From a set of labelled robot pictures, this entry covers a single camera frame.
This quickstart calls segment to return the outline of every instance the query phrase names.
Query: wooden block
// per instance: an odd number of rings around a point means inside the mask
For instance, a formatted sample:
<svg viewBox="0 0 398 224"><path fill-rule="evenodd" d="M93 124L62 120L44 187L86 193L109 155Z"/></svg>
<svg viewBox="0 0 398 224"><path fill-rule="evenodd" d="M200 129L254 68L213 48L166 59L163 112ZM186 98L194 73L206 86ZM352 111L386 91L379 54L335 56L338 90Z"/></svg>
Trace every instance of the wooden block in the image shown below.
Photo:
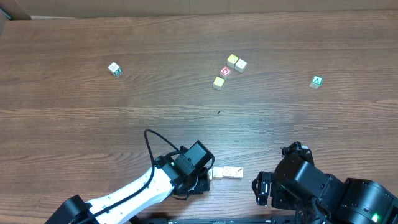
<svg viewBox="0 0 398 224"><path fill-rule="evenodd" d="M224 84L224 79L220 78L220 77L216 77L216 80L214 80L213 82L213 88L217 89L217 90L221 90L221 87L223 87Z"/></svg>
<svg viewBox="0 0 398 224"><path fill-rule="evenodd" d="M232 167L232 178L243 178L243 167Z"/></svg>
<svg viewBox="0 0 398 224"><path fill-rule="evenodd" d="M238 57L235 56L235 55L233 55L233 54L231 54L231 55L228 57L228 59L227 59L227 61L226 61L226 64L227 64L229 67L234 68L237 61L238 61Z"/></svg>
<svg viewBox="0 0 398 224"><path fill-rule="evenodd" d="M312 82L310 83L310 87L314 89L319 89L319 87L321 87L322 85L322 81L323 81L322 77L314 75L312 78Z"/></svg>
<svg viewBox="0 0 398 224"><path fill-rule="evenodd" d="M213 178L214 179L222 179L223 178L223 168L222 167L214 167L213 168Z"/></svg>
<svg viewBox="0 0 398 224"><path fill-rule="evenodd" d="M118 77L120 73L122 73L122 68L114 62L108 67L108 69L116 77Z"/></svg>
<svg viewBox="0 0 398 224"><path fill-rule="evenodd" d="M239 59L238 62L236 62L236 64L235 64L235 70L242 73L247 65L248 65L247 62L245 62L242 59Z"/></svg>
<svg viewBox="0 0 398 224"><path fill-rule="evenodd" d="M223 176L232 178L232 170L233 170L233 167L224 167Z"/></svg>
<svg viewBox="0 0 398 224"><path fill-rule="evenodd" d="M213 180L213 169L210 169L207 175L209 176L209 180Z"/></svg>
<svg viewBox="0 0 398 224"><path fill-rule="evenodd" d="M220 70L220 77L226 80L231 75L231 73L232 71L227 66L224 66Z"/></svg>

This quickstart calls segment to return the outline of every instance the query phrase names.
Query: green led indicator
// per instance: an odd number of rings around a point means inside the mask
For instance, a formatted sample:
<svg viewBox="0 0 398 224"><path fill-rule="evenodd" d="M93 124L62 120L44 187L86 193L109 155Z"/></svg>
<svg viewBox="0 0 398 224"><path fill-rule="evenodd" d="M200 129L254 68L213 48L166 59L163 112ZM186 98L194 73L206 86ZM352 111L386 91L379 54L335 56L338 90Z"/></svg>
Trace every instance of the green led indicator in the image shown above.
<svg viewBox="0 0 398 224"><path fill-rule="evenodd" d="M377 214L377 213L375 213L373 216L372 216L372 220L374 221L374 222L377 222L378 220L379 220L379 215Z"/></svg>

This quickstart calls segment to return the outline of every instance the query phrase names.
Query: yellow block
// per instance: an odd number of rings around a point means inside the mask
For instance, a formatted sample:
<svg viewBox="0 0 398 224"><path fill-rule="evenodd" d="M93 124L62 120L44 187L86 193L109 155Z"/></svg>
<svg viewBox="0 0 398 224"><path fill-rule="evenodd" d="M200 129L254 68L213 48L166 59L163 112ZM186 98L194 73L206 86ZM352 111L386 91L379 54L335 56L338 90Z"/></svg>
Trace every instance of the yellow block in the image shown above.
<svg viewBox="0 0 398 224"><path fill-rule="evenodd" d="M221 90L221 87L223 86L224 81L225 80L223 80L222 78L216 77L216 80L214 80L214 82L213 82L213 87L217 90Z"/></svg>
<svg viewBox="0 0 398 224"><path fill-rule="evenodd" d="M229 56L229 58L227 59L226 64L227 64L229 67L233 68L233 67L235 66L235 64L236 64L237 61L238 61L238 57L235 56L235 55L233 55L233 54L231 54L231 55Z"/></svg>

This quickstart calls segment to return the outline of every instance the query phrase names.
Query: white block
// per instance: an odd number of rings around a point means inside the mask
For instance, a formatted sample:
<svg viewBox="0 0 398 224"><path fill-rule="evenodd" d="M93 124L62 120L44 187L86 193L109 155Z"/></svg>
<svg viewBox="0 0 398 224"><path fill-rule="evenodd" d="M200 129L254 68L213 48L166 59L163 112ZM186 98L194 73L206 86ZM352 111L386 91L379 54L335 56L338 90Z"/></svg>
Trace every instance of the white block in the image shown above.
<svg viewBox="0 0 398 224"><path fill-rule="evenodd" d="M213 169L210 169L207 175L209 176L209 180L213 180Z"/></svg>
<svg viewBox="0 0 398 224"><path fill-rule="evenodd" d="M247 62L245 62L242 59L239 59L238 62L236 62L236 64L235 64L235 70L242 73L247 65L248 65Z"/></svg>
<svg viewBox="0 0 398 224"><path fill-rule="evenodd" d="M213 178L214 179L222 179L223 178L223 168L222 167L214 167L213 168Z"/></svg>
<svg viewBox="0 0 398 224"><path fill-rule="evenodd" d="M232 178L243 178L243 167L232 168Z"/></svg>
<svg viewBox="0 0 398 224"><path fill-rule="evenodd" d="M232 170L233 167L224 167L224 172L223 172L224 177L232 178Z"/></svg>
<svg viewBox="0 0 398 224"><path fill-rule="evenodd" d="M114 76L119 76L120 73L122 73L121 67L114 62L108 67L108 69Z"/></svg>

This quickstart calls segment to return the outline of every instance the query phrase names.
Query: row of blocks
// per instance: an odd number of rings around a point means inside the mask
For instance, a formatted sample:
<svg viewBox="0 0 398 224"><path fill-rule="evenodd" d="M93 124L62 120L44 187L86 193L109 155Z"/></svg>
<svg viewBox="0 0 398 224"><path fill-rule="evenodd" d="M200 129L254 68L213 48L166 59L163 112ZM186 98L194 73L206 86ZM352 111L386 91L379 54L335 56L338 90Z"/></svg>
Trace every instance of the row of blocks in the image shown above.
<svg viewBox="0 0 398 224"><path fill-rule="evenodd" d="M243 167L214 167L209 170L209 179L243 178Z"/></svg>
<svg viewBox="0 0 398 224"><path fill-rule="evenodd" d="M226 64L231 68L235 68L235 70L240 73L243 73L244 69L248 65L247 62L242 59L238 59L238 57L233 54L228 57ZM220 70L220 77L216 77L216 80L214 80L213 87L217 90L221 90L225 80L227 80L231 73L232 71L227 66L224 66Z"/></svg>

